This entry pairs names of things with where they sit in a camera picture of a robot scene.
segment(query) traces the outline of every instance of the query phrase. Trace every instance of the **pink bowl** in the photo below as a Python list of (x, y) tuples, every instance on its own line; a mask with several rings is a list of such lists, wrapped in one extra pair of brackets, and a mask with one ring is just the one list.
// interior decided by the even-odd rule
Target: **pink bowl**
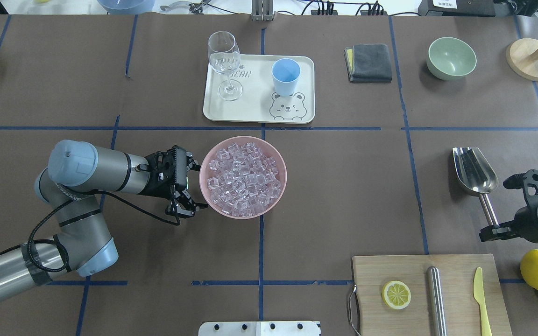
[[(246, 145), (248, 142), (254, 142), (257, 147), (259, 147), (263, 154), (267, 157), (273, 157), (277, 161), (277, 169), (279, 170), (278, 180), (282, 183), (282, 192), (279, 194), (278, 198), (273, 201), (271, 205), (269, 205), (269, 208), (267, 210), (259, 213), (258, 215), (250, 216), (250, 217), (235, 217), (232, 215), (228, 215), (221, 211), (221, 208), (214, 204), (211, 200), (211, 190), (207, 186), (207, 179), (211, 178), (213, 176), (213, 171), (209, 168), (209, 162), (213, 159), (217, 158), (217, 151), (219, 151), (222, 148), (227, 148), (232, 143), (237, 143), (239, 146)], [(286, 163), (283, 161), (283, 157), (275, 147), (271, 145), (271, 143), (268, 143), (265, 140), (261, 140), (259, 138), (255, 138), (254, 136), (235, 136), (233, 138), (229, 138), (227, 140), (223, 140), (222, 142), (218, 143), (215, 147), (209, 151), (207, 156), (205, 156), (205, 159), (203, 160), (203, 163), (201, 163), (201, 168), (199, 172), (199, 184), (200, 184), (200, 191), (203, 193), (203, 197), (209, 204), (209, 206), (213, 209), (215, 209), (216, 212), (233, 219), (251, 219), (254, 217), (259, 217), (260, 215), (264, 214), (265, 212), (268, 212), (271, 210), (277, 202), (282, 198), (284, 190), (286, 190), (286, 181), (288, 180), (288, 171), (286, 170)]]

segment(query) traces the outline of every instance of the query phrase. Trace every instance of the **cutting board handle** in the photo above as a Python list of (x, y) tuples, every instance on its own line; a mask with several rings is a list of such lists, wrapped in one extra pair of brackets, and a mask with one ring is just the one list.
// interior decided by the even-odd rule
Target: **cutting board handle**
[(352, 329), (354, 329), (354, 332), (356, 332), (356, 336), (361, 336), (360, 332), (354, 327), (354, 323), (352, 323), (352, 296), (354, 296), (354, 299), (356, 300), (356, 311), (358, 313), (358, 321), (361, 320), (360, 311), (358, 309), (358, 298), (356, 297), (356, 283), (354, 284), (354, 287), (352, 287), (352, 292), (350, 292), (350, 295), (348, 296), (348, 322), (350, 323), (350, 326)]

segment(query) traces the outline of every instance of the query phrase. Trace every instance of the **wooden stand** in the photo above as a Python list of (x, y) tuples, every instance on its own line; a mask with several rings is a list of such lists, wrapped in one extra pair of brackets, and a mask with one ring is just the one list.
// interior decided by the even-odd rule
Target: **wooden stand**
[(521, 38), (506, 49), (506, 60), (517, 74), (538, 81), (538, 40)]

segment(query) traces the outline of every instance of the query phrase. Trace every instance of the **power strip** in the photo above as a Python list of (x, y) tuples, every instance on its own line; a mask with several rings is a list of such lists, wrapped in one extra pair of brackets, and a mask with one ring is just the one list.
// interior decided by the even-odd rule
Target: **power strip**
[[(380, 15), (369, 15), (369, 11), (361, 11), (361, 15), (364, 16), (380, 16)], [(383, 11), (383, 16), (387, 16), (387, 11)]]
[(337, 15), (338, 11), (334, 9), (333, 14), (320, 14), (320, 11), (318, 9), (311, 9), (310, 14), (311, 15)]

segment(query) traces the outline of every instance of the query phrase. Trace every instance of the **green bowl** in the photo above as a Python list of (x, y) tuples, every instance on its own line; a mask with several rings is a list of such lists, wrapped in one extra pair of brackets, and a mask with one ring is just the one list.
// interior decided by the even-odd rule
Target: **green bowl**
[(431, 43), (427, 67), (444, 81), (453, 81), (470, 74), (476, 67), (476, 55), (465, 41), (442, 37)]

